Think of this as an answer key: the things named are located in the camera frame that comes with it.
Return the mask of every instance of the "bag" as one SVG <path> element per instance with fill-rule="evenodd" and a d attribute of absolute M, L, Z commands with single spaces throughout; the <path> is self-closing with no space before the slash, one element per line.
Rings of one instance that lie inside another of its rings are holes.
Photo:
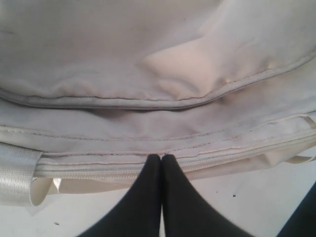
<path fill-rule="evenodd" d="M 0 0 L 0 202 L 306 162 L 314 0 Z"/>

